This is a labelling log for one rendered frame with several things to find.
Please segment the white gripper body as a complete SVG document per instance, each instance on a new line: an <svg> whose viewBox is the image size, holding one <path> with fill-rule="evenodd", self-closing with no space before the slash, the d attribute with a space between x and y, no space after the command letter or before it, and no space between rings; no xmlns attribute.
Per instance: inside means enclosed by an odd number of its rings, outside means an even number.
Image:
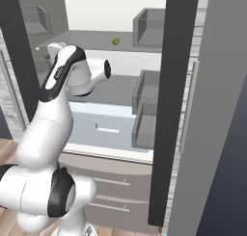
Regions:
<svg viewBox="0 0 247 236"><path fill-rule="evenodd" d="M51 42L47 45L47 51L51 60L54 60L57 53L66 46L63 42Z"/></svg>

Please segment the grey fridge shelf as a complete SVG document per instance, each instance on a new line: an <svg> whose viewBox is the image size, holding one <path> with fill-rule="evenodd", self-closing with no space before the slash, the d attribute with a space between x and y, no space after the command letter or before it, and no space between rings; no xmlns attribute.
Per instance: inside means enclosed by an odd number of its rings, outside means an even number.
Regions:
<svg viewBox="0 0 247 236"><path fill-rule="evenodd" d="M120 38L120 43L114 45L112 40ZM37 48L42 50L51 42L63 42L75 44L84 50L125 51L161 53L161 48L135 47L132 42L131 32L109 32L109 31L79 31L69 30L63 34L39 44Z"/></svg>
<svg viewBox="0 0 247 236"><path fill-rule="evenodd" d="M108 80L96 85L87 96L74 96L71 92L67 92L67 96L72 102L131 106L137 80L136 76L112 75Z"/></svg>

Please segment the dark fridge door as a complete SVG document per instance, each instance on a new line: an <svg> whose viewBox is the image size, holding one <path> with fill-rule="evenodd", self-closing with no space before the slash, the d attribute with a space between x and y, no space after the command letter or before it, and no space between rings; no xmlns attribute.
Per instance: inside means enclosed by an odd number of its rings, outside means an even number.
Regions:
<svg viewBox="0 0 247 236"><path fill-rule="evenodd" d="M27 126L37 109L40 85L19 0L0 0L0 49ZM0 65L0 138L18 142L22 134Z"/></svg>

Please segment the grey fridge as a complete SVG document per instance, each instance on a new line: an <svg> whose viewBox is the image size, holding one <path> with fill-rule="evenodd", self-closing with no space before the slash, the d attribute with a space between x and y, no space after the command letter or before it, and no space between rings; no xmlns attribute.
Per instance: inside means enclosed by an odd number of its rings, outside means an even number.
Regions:
<svg viewBox="0 0 247 236"><path fill-rule="evenodd" d="M69 30L131 32L133 19L144 8L164 9L165 0L20 0L21 5L40 5L49 13L52 34L33 39L31 46L40 55L47 47L37 46ZM88 58L110 62L112 75L139 77L142 70L160 72L161 53L85 50ZM151 166L153 150L148 153L67 143L72 154Z"/></svg>

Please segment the grey door bin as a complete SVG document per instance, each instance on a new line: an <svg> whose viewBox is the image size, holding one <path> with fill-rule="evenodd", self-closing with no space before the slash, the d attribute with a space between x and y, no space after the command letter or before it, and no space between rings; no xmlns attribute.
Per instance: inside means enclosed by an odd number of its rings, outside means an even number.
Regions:
<svg viewBox="0 0 247 236"><path fill-rule="evenodd" d="M137 114L143 103L157 105L160 72L142 70L132 94L132 113Z"/></svg>
<svg viewBox="0 0 247 236"><path fill-rule="evenodd" d="M136 148L154 148L157 105L143 102L138 111L132 129L132 146Z"/></svg>
<svg viewBox="0 0 247 236"><path fill-rule="evenodd" d="M133 19L132 40L135 47L161 48L165 10L144 8Z"/></svg>
<svg viewBox="0 0 247 236"><path fill-rule="evenodd" d="M51 35L49 13L40 5L21 5L26 32L29 36Z"/></svg>

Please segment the pale blue crisper drawer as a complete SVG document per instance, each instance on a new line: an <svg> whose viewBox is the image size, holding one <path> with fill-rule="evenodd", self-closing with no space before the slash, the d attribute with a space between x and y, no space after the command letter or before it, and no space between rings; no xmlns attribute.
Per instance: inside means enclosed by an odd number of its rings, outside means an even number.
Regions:
<svg viewBox="0 0 247 236"><path fill-rule="evenodd" d="M70 102L73 117L70 144L106 147L148 153L132 145L136 116L129 106Z"/></svg>

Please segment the taupe freezer drawer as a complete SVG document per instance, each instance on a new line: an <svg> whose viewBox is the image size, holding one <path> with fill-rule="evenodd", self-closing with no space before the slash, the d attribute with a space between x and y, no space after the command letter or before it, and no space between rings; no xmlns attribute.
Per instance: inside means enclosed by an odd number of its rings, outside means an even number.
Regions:
<svg viewBox="0 0 247 236"><path fill-rule="evenodd" d="M141 201L150 199L150 166L66 153L61 154L59 162L70 173L130 183L130 186L121 186L96 182L100 195Z"/></svg>
<svg viewBox="0 0 247 236"><path fill-rule="evenodd" d="M129 209L130 212L116 211L92 206L99 203ZM148 225L149 204L141 200L129 200L98 195L95 200L85 206L86 218L90 223L117 229L152 233L154 228Z"/></svg>

